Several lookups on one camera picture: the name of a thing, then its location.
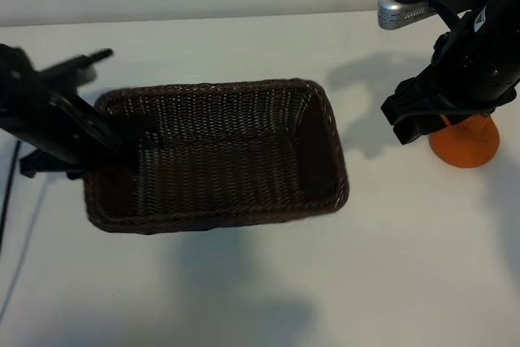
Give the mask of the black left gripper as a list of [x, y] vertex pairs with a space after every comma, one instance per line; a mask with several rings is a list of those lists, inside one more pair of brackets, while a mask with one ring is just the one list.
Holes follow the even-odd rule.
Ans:
[[117, 165], [139, 172], [141, 142], [155, 130], [152, 115], [103, 116], [81, 98], [52, 97], [28, 117], [26, 142], [36, 150], [19, 170], [29, 178], [64, 172], [71, 179]]

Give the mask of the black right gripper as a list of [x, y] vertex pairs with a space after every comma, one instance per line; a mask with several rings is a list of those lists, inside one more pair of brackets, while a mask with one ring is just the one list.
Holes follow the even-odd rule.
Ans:
[[402, 145], [457, 125], [472, 115], [489, 117], [512, 102], [519, 83], [519, 37], [496, 34], [481, 42], [445, 33], [430, 64], [403, 80], [381, 106]]

